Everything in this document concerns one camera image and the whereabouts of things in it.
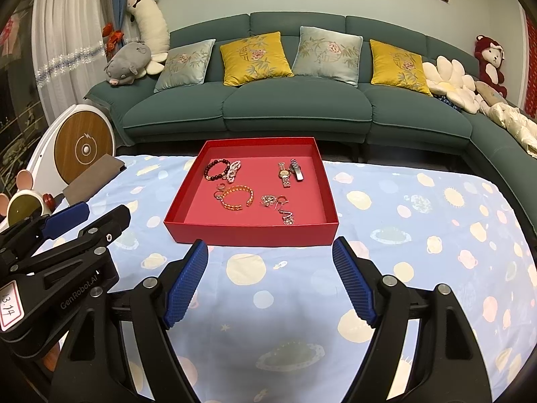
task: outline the bed sheet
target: bed sheet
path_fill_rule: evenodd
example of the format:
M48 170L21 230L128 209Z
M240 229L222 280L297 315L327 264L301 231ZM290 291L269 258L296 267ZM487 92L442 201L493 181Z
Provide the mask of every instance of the bed sheet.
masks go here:
M130 227L109 247L120 274L112 290L158 276L166 262L189 249L173 241L163 220L194 158L120 159L127 170L88 202L88 223L119 204L132 214ZM537 271L498 188L457 173L324 165L340 221L337 235L408 286L452 287L498 397L531 354L537 335ZM247 184L240 172L237 177ZM74 239L80 228L41 249ZM209 251L185 318L168 332L200 401L339 403L373 331L356 316L331 247ZM404 390L417 328L416 321L409 322L391 397ZM125 341L136 388L151 397L130 324Z

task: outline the jewelry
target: jewelry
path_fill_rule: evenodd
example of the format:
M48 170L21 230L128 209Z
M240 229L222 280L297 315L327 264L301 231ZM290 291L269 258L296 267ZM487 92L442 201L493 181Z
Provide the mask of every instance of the jewelry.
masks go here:
M281 209L278 212L283 215L282 219L285 225L292 226L295 223L293 212L282 211Z
M291 159L291 165L289 165L289 171L293 173L297 181L303 181L304 176L302 175L302 170L296 159Z
M227 203L224 203L224 198L231 194L232 192L235 192L235 191L246 191L246 192L249 192L250 193L250 198L248 199L248 201L246 202L246 206L249 206L253 203L253 191L251 188L248 188L248 186L244 186L244 185L236 185L236 186L232 186L231 188L227 188L226 190L223 190L221 189L221 186L223 184L219 184L219 186L217 187L218 191L216 191L213 196L214 198L216 198L217 200L220 200L220 202L222 203L222 206L230 211L241 211L242 210L242 205L229 205Z
M219 163L223 163L226 165L226 169L224 170L224 172L218 174L217 176L210 176L209 175L209 171L212 167L214 167L214 165L216 164L219 164ZM205 176L205 180L218 180L218 179L221 179L223 178L229 171L229 166L230 166L230 162L229 160L227 159L217 159L213 162L211 162L210 164L208 164L205 168L205 172L203 173L203 175Z
M232 184L235 181L235 176L237 175L237 171L241 167L241 161L235 161L231 165L229 165L229 172L223 176L222 178L224 180L227 180L229 184Z
M278 173L278 175L280 176L280 179L284 184L284 188L289 188L291 186L291 182L289 181L289 174L291 173L285 169L285 164L283 162L280 162L278 165L280 167L280 172Z
M276 203L274 209L276 210L278 208L278 204L284 205L285 203L289 203L289 200L285 197L285 195L280 195L278 197L273 195L264 195L261 197L261 202L265 207L269 207Z

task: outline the blue rubber pad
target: blue rubber pad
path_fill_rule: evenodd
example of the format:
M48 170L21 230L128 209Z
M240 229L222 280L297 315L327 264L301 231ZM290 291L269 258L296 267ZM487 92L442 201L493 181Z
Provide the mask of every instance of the blue rubber pad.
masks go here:
M89 216L90 208L83 201L73 206L69 206L57 214L48 216L45 218L45 223L41 229L43 238L59 238L64 233L86 221Z
M373 325L377 314L373 308L373 292L354 263L350 252L339 239L332 245L332 258L356 314Z
M167 310L164 315L164 321L168 327L172 327L185 316L201 276L207 268L208 260L209 250L205 242L201 241L168 293Z

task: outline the silver watch band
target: silver watch band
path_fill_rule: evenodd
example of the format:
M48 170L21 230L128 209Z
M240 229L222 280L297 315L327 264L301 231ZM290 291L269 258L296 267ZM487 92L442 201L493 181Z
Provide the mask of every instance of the silver watch band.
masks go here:
M291 159L291 165L289 167L289 170L295 175L297 181L303 181L304 176L302 175L302 169L300 168L300 165L296 161L296 159Z

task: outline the yellow pillow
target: yellow pillow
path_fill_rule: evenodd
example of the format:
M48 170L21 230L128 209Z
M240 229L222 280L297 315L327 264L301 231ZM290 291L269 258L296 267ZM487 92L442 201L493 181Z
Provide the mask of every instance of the yellow pillow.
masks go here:
M240 86L270 77L292 77L281 46L281 34L267 33L220 46L224 59L224 84Z
M372 85L389 85L433 96L423 72L422 57L415 53L370 40L373 52Z

